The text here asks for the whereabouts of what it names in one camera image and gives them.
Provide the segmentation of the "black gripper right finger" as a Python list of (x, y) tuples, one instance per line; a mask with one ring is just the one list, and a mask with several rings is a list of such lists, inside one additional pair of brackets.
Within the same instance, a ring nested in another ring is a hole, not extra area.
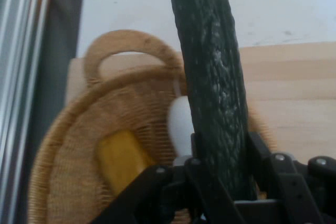
[(256, 132), (248, 134), (248, 166), (260, 190), (284, 208), (287, 223), (335, 223), (335, 159), (316, 156), (302, 164), (271, 152)]

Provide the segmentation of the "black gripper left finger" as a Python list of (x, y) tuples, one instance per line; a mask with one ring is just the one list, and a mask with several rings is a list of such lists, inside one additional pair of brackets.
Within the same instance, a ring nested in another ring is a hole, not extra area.
[(171, 223), (187, 209), (191, 223), (245, 223), (229, 193), (205, 164), (202, 135), (191, 135), (183, 165), (153, 165), (126, 187), (92, 223)]

